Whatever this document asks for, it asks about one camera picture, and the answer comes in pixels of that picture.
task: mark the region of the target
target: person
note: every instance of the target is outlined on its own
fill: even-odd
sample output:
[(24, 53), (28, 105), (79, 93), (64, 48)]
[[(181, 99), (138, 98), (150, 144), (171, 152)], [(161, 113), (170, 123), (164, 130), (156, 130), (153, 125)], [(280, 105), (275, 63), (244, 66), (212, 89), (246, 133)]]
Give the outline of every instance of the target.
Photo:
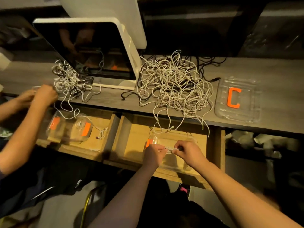
[(55, 195), (73, 195), (92, 180), (111, 178), (105, 165), (36, 145), (44, 116), (58, 98), (52, 86), (27, 90), (0, 105), (0, 122), (28, 108), (11, 136), (0, 139), (0, 218)]
[[(179, 147), (183, 147), (183, 151), (177, 150)], [(178, 141), (175, 148), (173, 153), (181, 157), (211, 185), (237, 226), (302, 227), (209, 162), (195, 143)], [(217, 218), (207, 215), (207, 212), (196, 203), (187, 202), (188, 189), (184, 187), (179, 187), (178, 191), (173, 193), (173, 199), (166, 195), (165, 200), (157, 202), (158, 207), (145, 208), (146, 211), (143, 213), (142, 205), (149, 181), (162, 163), (166, 152), (162, 145), (148, 146), (142, 167), (104, 207), (89, 228), (227, 227)]]

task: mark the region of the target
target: clear plastic lid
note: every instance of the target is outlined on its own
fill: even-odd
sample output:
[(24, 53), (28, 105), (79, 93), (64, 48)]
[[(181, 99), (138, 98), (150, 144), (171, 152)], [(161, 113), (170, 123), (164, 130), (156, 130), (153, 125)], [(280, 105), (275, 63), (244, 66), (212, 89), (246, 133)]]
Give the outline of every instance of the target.
[[(159, 144), (165, 146), (167, 149), (174, 149), (174, 145), (177, 143), (178, 140), (183, 140), (183, 141), (190, 141), (190, 142), (195, 142), (197, 144), (196, 139), (187, 134), (178, 133), (178, 131), (175, 132), (163, 132), (159, 134), (153, 134), (150, 136), (150, 138), (147, 141), (146, 147), (148, 147), (150, 144)], [(164, 159), (163, 163), (160, 166), (165, 169), (172, 169), (172, 170), (183, 170), (183, 171), (190, 171), (192, 168), (188, 166), (185, 161), (172, 154), (171, 152), (168, 152)]]
[(218, 117), (241, 122), (260, 120), (259, 81), (222, 78), (219, 82), (214, 112)]
[[(72, 118), (72, 112), (61, 111), (66, 118)], [(59, 111), (54, 114), (46, 134), (52, 142), (83, 142), (88, 140), (92, 132), (92, 122), (85, 114), (79, 114), (76, 118), (65, 119)]]

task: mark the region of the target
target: white cable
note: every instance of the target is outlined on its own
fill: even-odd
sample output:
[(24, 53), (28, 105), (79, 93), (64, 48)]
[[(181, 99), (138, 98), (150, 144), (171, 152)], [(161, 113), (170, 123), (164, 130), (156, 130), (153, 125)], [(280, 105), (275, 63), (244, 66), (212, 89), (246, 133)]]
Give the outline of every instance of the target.
[[(86, 81), (90, 80), (91, 77), (87, 77), (85, 79), (79, 79), (79, 74), (66, 61), (62, 62), (61, 60), (57, 60), (57, 61), (55, 61), (55, 64), (56, 65), (52, 67), (52, 72), (54, 74), (58, 75), (58, 77), (54, 78), (54, 80), (55, 80), (54, 88), (58, 93), (64, 94), (63, 97), (59, 97), (59, 98), (63, 98), (62, 102), (60, 103), (60, 107), (64, 111), (73, 112), (74, 116), (72, 116), (71, 118), (67, 118), (62, 114), (62, 112), (59, 109), (56, 108), (55, 104), (54, 104), (54, 107), (61, 114), (61, 116), (63, 118), (70, 120), (70, 119), (76, 118), (80, 113), (80, 109), (78, 109), (78, 108), (74, 109), (71, 106), (70, 100), (78, 98), (78, 94), (81, 93), (82, 94), (81, 101), (86, 102), (88, 96), (91, 93), (93, 93), (94, 95), (101, 93), (101, 87), (100, 87), (99, 92), (91, 91), (93, 86), (86, 83)], [(84, 98), (83, 90), (91, 91), (91, 92), (89, 92), (86, 95), (86, 97)], [(64, 100), (66, 98), (68, 98), (67, 103), (70, 106), (70, 110), (63, 108), (63, 106), (62, 106), (62, 103), (64, 102)], [(88, 118), (87, 116), (84, 116), (84, 115), (79, 115), (79, 117)], [(101, 139), (102, 137), (104, 137), (103, 133), (108, 128), (101, 130), (98, 127), (96, 127), (94, 124), (93, 124), (93, 126), (100, 131), (100, 135), (99, 135), (98, 139)]]
[[(139, 85), (137, 86), (137, 93), (140, 96), (139, 103), (141, 106), (155, 103), (153, 109), (153, 115), (156, 119), (153, 127), (154, 133), (159, 133), (155, 132), (155, 126), (157, 124), (161, 129), (160, 133), (177, 130), (185, 118), (197, 119), (204, 129), (206, 122), (203, 118), (214, 107), (210, 99), (213, 94), (213, 86), (210, 82), (199, 77), (197, 66), (192, 61), (182, 59), (180, 51), (178, 50), (171, 56), (159, 57), (155, 60), (146, 60), (144, 57), (141, 58), (144, 60), (144, 63), (140, 68), (142, 80), (139, 81)], [(151, 92), (153, 92), (152, 97), (156, 98), (156, 100), (144, 103), (144, 99), (147, 98)], [(209, 106), (210, 109), (206, 113), (202, 116), (198, 115), (199, 111)], [(165, 109), (161, 109), (156, 113), (156, 110), (162, 107), (165, 107)], [(171, 118), (168, 112), (170, 108), (181, 111), (184, 116), (176, 128), (171, 126)], [(169, 117), (168, 128), (162, 128), (160, 125), (158, 115), (162, 111), (166, 111)], [(206, 126), (209, 137), (210, 129), (207, 124)]]

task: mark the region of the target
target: monitor screen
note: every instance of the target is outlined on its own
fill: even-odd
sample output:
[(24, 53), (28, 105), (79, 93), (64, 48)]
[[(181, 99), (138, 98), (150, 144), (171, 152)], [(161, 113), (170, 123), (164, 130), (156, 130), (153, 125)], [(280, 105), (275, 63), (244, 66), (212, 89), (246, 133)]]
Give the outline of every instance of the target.
[(114, 23), (60, 22), (33, 25), (79, 74), (136, 80)]

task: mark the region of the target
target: drawer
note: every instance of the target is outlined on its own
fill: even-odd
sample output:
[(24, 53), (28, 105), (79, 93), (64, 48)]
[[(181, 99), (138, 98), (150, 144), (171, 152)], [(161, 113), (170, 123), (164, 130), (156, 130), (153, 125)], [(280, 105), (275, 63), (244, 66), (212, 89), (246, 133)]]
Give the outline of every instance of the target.
[[(129, 170), (137, 170), (142, 164), (143, 152), (147, 139), (152, 134), (152, 128), (156, 120), (153, 117), (123, 114), (117, 129), (115, 141), (109, 159), (105, 164), (113, 165)], [(169, 120), (160, 119), (161, 125), (168, 128)], [(176, 128), (179, 121), (172, 121)], [(219, 127), (210, 126), (210, 137), (207, 137), (208, 129), (201, 125), (183, 123), (178, 133), (190, 134), (196, 138), (198, 146), (207, 159), (225, 171), (225, 131)], [(154, 176), (183, 182), (192, 186), (211, 189), (210, 185), (194, 170), (172, 170), (158, 168)]]
[(112, 149), (120, 119), (118, 116), (113, 114), (112, 111), (89, 107), (78, 108), (80, 109), (81, 113), (89, 116), (89, 119), (96, 127), (100, 129), (108, 127), (107, 131), (104, 132), (104, 138), (96, 139), (100, 132), (94, 126), (88, 140), (81, 143), (70, 142), (67, 144), (61, 144), (53, 138), (48, 138), (46, 135), (46, 129), (55, 113), (53, 109), (49, 109), (42, 123), (36, 144), (43, 147), (49, 146), (50, 148), (60, 152), (72, 154), (86, 159), (102, 161), (103, 155), (106, 153), (105, 151), (110, 151)]

